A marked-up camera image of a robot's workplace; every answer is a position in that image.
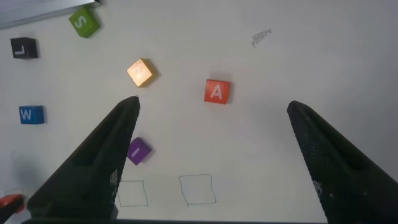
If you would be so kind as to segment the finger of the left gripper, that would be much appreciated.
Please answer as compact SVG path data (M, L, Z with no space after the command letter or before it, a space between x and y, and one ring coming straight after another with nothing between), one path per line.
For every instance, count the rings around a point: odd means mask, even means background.
M24 202L22 200L13 201L1 208L1 223L5 223L14 213L18 211Z

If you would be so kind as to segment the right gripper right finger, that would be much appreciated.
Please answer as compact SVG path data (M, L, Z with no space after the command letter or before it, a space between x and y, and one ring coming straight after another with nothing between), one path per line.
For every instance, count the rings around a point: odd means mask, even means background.
M397 182L311 107L287 113L328 223L397 223Z

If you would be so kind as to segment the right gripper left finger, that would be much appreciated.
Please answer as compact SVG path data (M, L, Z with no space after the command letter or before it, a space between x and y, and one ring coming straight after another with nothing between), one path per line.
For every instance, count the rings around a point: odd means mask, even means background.
M139 110L136 96L120 101L31 196L32 217L111 217Z

